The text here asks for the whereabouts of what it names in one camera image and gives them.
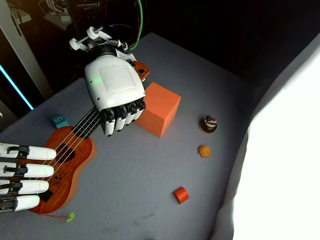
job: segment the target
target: white robotic hand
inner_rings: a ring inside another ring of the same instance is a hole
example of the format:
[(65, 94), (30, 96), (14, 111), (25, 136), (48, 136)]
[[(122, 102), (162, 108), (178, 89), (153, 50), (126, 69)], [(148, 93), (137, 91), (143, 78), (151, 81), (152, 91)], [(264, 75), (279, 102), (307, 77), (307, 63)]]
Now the white robotic hand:
[[(52, 160), (56, 151), (51, 148), (22, 146), (0, 142), (0, 158), (19, 158), (32, 160)], [(46, 178), (54, 173), (54, 168), (43, 164), (18, 164), (0, 162), (0, 177)], [(49, 189), (44, 180), (7, 180), (0, 179), (0, 213), (16, 212), (36, 207), (40, 198), (37, 195)]]
[(112, 40), (102, 30), (103, 27), (90, 27), (87, 36), (80, 40), (73, 38), (69, 45), (74, 50), (88, 51), (91, 62), (84, 70), (86, 85), (100, 112), (103, 132), (111, 136), (114, 130), (120, 132), (125, 125), (140, 117), (146, 108), (146, 93), (134, 68), (135, 56), (122, 52), (128, 49), (128, 45)]

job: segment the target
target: glowing blue light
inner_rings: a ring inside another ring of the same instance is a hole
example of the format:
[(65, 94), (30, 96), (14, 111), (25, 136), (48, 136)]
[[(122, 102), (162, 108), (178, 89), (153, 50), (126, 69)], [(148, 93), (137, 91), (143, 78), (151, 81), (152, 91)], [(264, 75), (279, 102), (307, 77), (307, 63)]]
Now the glowing blue light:
[(22, 92), (19, 90), (19, 88), (16, 86), (16, 84), (14, 83), (14, 81), (12, 81), (12, 79), (9, 77), (9, 75), (6, 73), (6, 71), (4, 70), (4, 68), (1, 66), (0, 64), (0, 70), (3, 73), (3, 75), (5, 76), (5, 78), (9, 81), (9, 83), (11, 83), (12, 87), (16, 90), (16, 92), (20, 95), (20, 97), (23, 99), (23, 101), (28, 105), (28, 107), (33, 110), (34, 108), (31, 106), (31, 104), (28, 102), (28, 100), (26, 99), (26, 97), (22, 94)]

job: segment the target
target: blue cube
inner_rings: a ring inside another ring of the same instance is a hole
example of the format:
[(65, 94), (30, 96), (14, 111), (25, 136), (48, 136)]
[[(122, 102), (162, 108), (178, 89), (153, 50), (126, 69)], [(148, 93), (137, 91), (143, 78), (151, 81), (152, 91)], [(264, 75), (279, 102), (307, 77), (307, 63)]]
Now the blue cube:
[(58, 114), (56, 116), (51, 117), (51, 121), (54, 123), (57, 129), (70, 126), (63, 114)]

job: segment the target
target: table surface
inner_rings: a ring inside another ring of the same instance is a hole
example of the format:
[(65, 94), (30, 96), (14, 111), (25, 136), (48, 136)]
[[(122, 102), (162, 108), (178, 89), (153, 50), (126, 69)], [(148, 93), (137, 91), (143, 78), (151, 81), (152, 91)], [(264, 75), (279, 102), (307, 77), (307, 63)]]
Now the table surface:
[[(70, 204), (54, 212), (71, 223), (30, 211), (0, 215), (1, 238), (205, 240), (221, 205), (236, 156), (236, 119), (243, 81), (213, 63), (150, 33), (134, 51), (156, 82), (179, 94), (175, 119), (162, 138), (136, 124), (92, 135), (97, 155), (83, 170)], [(93, 106), (85, 81), (79, 79), (0, 133), (0, 142), (43, 146), (55, 131), (50, 117), (64, 114), (75, 125)], [(218, 121), (213, 135), (203, 134), (199, 120)], [(201, 158), (199, 145), (212, 148)], [(189, 199), (179, 205), (172, 192), (185, 187)]]

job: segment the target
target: orange cube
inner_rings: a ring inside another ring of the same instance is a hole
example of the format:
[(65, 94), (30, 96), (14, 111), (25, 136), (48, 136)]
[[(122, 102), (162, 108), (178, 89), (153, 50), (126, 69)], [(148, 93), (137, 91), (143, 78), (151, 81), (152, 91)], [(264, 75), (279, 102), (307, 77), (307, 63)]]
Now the orange cube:
[(135, 123), (161, 137), (175, 118), (180, 99), (178, 94), (152, 82), (145, 89), (146, 109)]

